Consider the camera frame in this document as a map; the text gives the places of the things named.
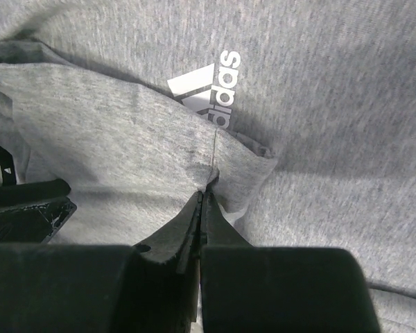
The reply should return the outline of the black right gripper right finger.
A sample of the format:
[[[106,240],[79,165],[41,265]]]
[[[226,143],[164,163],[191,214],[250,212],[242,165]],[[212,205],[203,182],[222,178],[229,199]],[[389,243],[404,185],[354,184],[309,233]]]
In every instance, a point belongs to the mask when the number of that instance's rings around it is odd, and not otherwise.
[[[200,220],[200,256],[230,257],[253,249],[252,246],[223,216],[214,193],[203,194]]]

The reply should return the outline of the grey t-shirt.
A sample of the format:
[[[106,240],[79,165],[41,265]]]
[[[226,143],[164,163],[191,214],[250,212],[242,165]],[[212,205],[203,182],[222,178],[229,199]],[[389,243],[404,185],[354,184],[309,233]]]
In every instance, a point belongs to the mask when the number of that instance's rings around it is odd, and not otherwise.
[[[416,332],[416,1],[0,1],[0,186],[135,244],[212,185],[256,246],[337,246]]]

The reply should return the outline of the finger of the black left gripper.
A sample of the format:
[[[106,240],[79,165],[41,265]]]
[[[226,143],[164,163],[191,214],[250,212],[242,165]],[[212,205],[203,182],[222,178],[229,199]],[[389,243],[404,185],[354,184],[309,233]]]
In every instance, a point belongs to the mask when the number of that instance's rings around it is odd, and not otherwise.
[[[0,187],[0,243],[49,242],[76,211],[63,180]]]

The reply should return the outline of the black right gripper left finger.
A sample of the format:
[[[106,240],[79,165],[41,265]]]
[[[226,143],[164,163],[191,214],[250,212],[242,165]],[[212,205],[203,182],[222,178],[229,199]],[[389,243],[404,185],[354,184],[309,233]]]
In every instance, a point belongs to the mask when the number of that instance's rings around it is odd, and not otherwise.
[[[187,264],[194,239],[199,239],[203,194],[194,193],[182,210],[158,231],[135,244],[135,250],[156,265]]]

